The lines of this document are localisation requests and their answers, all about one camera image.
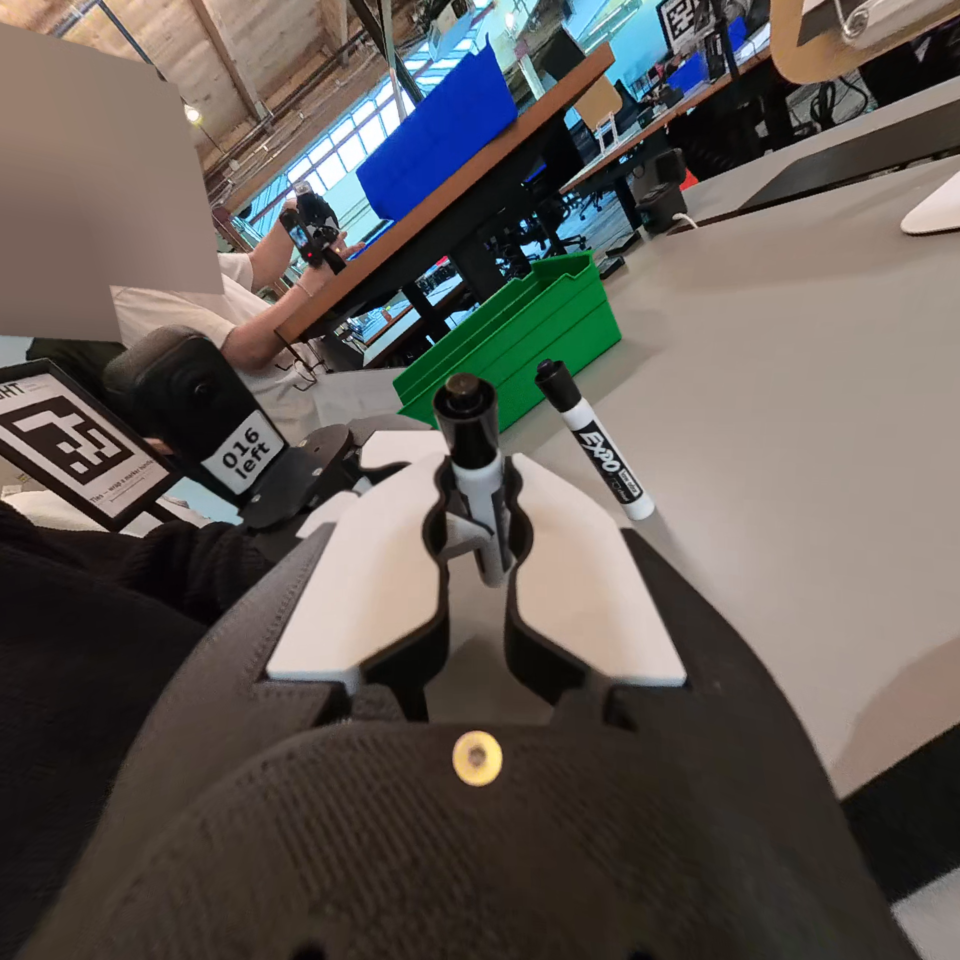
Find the framed fiducial tag board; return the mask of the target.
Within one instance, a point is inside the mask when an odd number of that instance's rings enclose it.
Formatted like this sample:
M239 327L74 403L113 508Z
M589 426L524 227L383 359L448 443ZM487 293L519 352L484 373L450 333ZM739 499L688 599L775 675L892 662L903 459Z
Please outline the framed fiducial tag board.
M138 434L47 359L1 369L2 458L110 532L180 480Z

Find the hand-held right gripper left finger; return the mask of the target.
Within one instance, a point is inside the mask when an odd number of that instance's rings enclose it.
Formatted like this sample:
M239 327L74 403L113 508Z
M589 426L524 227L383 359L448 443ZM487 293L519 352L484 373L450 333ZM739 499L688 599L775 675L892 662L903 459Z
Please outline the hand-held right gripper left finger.
M266 666L275 681L360 683L362 668L440 610L441 569L424 524L445 454L357 496L330 536Z

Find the black dry erase marker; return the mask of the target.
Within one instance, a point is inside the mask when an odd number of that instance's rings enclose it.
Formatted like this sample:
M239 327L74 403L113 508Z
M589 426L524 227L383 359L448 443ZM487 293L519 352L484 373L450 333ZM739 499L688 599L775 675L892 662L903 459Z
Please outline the black dry erase marker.
M594 408L582 396L567 365L563 361L542 360L536 367L534 383L558 412L626 516L632 522L651 518L656 510L654 499L600 422Z
M513 555L497 391L473 373L454 373L435 393L433 410L466 514L489 533L486 543L474 550L479 572L488 587L499 587L507 579Z

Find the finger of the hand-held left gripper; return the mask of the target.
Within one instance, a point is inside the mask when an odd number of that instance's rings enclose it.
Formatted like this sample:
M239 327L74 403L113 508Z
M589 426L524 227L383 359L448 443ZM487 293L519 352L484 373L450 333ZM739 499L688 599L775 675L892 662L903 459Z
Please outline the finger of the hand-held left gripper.
M377 430L359 448L358 492L365 494L417 462L449 453L444 435L436 430Z
M336 493L307 516L296 531L296 538L305 540L326 524L336 525L343 515L363 498L366 498L366 493L356 490ZM492 529L468 516L462 499L457 493L453 495L452 508L445 511L445 531L445 542L442 548L437 550L436 555L438 559L446 561L480 550L494 539Z

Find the person's black knit clothing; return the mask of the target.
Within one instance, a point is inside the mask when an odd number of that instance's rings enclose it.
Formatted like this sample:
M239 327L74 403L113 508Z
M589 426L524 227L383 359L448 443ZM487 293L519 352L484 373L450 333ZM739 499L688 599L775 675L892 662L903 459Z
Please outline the person's black knit clothing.
M1 950L14 958L118 770L211 626L112 583L133 536L48 529L2 502Z

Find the green plastic bin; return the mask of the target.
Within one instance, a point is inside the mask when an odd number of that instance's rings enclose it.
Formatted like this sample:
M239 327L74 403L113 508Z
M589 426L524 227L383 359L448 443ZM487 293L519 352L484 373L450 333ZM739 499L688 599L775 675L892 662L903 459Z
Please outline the green plastic bin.
M538 260L393 379L399 412L436 426L435 394L467 373L493 385L505 430L543 402L535 385L542 361L562 361L576 375L621 338L590 251Z

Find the fiducial tag poster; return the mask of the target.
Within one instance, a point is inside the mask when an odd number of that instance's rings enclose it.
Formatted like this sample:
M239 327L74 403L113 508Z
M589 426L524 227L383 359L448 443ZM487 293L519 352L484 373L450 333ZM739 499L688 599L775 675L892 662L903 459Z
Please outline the fiducial tag poster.
M688 53L714 23L711 1L661 1L655 11L670 56Z

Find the black power adapter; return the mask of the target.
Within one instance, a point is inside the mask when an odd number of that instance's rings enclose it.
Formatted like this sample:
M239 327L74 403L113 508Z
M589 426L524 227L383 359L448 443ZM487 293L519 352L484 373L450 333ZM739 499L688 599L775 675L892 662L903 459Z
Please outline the black power adapter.
M643 230L650 236L668 233L678 223L685 223L688 206L678 182L657 184L635 200L635 209Z

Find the wooden edged desk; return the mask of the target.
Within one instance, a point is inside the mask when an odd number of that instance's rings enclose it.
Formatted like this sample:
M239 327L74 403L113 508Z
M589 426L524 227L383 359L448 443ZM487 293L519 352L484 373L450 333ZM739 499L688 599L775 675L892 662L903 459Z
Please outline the wooden edged desk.
M652 138L654 134L665 129L678 116L689 114L703 102L708 101L721 91L726 90L726 88L731 86L735 87L739 81L744 79L750 71L758 67L763 62L769 60L771 56L772 49L769 45L767 45L763 49L754 52L742 64L739 65L741 68L736 77L730 73L726 73L724 77L713 82L703 82L698 84L691 89L691 91L684 96L683 99L666 109L666 111L664 111L662 114L659 114L648 125L643 126L637 131L627 133L626 137L620 140L618 144L611 150L608 150L606 153L598 156L592 162L587 164L581 172L573 176L562 187L560 187L560 193L566 195L577 191L587 181L599 175L601 172L611 167L618 167L622 158L626 157L633 150L636 150L638 147L640 147L645 140Z
M497 293L505 279L487 250L484 228L506 210L532 174L568 110L615 60L609 42L598 45L407 216L349 260L343 271L275 330L282 350L385 305L442 257L453 261L480 302Z

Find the person's left forearm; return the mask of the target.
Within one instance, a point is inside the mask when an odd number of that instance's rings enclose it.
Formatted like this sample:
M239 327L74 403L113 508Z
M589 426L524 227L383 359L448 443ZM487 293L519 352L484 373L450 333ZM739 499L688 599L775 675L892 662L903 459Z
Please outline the person's left forearm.
M254 536L224 522L195 527L170 521L125 541L126 552L110 564L107 579L205 626L278 565Z

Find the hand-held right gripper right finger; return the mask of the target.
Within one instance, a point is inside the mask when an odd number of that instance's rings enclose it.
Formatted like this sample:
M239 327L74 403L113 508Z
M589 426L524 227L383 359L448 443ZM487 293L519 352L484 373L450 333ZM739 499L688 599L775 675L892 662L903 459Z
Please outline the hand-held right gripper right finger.
M614 517L523 454L519 517L532 544L513 570L519 626L619 685L681 687L688 674Z

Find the blue plastic bin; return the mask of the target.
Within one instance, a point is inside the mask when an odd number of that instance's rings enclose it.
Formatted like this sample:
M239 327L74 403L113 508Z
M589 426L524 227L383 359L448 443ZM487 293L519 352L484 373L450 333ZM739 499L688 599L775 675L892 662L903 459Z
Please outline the blue plastic bin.
M494 49L465 54L358 167L373 213L402 220L518 117Z

